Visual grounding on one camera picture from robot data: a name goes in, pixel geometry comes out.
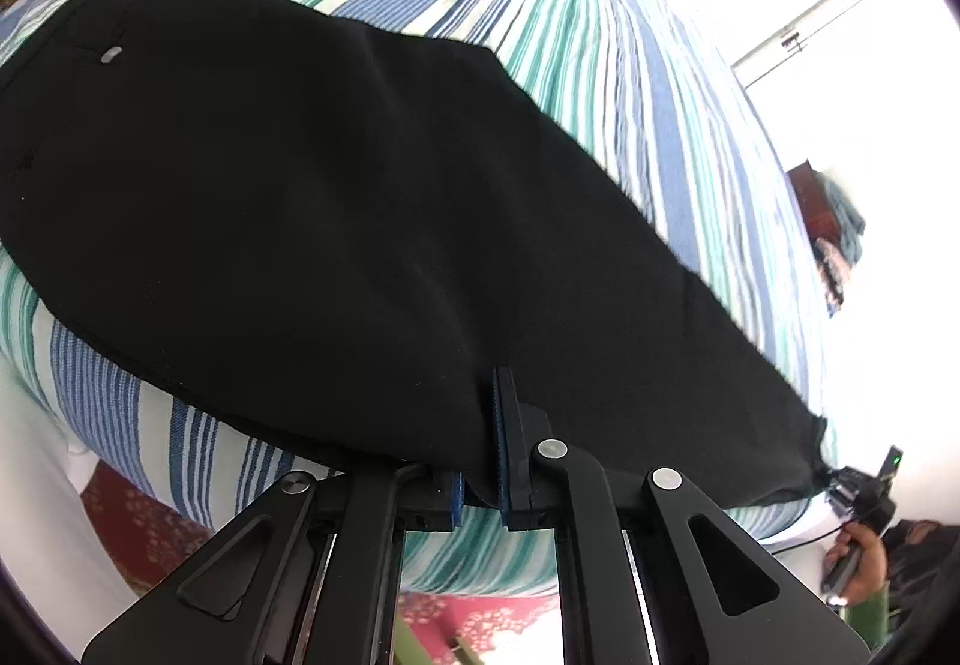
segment person's arm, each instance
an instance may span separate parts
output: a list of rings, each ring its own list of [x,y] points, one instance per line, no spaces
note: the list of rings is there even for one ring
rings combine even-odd
[[[869,526],[846,524],[824,557],[824,572],[850,551],[851,541],[859,544],[863,553],[856,573],[841,593],[847,601],[841,617],[871,649],[876,649],[886,642],[889,614],[887,552],[880,536]]]

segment green sleeve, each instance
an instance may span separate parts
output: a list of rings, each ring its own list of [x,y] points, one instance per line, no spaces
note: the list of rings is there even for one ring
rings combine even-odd
[[[871,651],[887,642],[887,617],[890,600],[887,585],[859,606],[850,606],[840,613],[841,618],[863,638]]]

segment triangular cutout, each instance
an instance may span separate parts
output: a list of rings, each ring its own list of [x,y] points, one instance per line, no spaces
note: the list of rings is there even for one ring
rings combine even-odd
[[[236,618],[273,532],[270,519],[255,522],[179,587],[179,599],[224,622]]]
[[[779,586],[706,516],[689,521],[723,613],[739,616],[774,601]]]

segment black fabric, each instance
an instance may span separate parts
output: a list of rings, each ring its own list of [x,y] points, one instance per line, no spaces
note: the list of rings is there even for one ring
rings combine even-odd
[[[0,93],[13,260],[239,429],[459,468],[491,500],[509,363],[609,467],[720,505],[820,488],[823,421],[486,49],[285,0],[73,0]]]

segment striped bedsheet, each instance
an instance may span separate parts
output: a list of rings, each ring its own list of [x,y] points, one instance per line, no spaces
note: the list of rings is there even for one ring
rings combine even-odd
[[[0,62],[64,1],[19,0],[0,13]],[[664,0],[295,1],[491,48],[699,273],[810,409],[824,412],[824,307],[793,195],[731,70]],[[56,113],[56,100],[51,105]],[[130,136],[136,146],[136,131]],[[269,283],[270,262],[256,265]],[[2,250],[0,283],[0,348],[37,403],[71,440],[186,516],[217,528],[287,470],[329,472],[100,357],[53,318]],[[824,454],[832,458],[832,445]],[[731,516],[763,537],[804,508],[801,501]],[[467,510],[453,535],[408,538],[403,582],[419,591],[536,594],[555,581],[550,534],[507,534],[494,511]]]

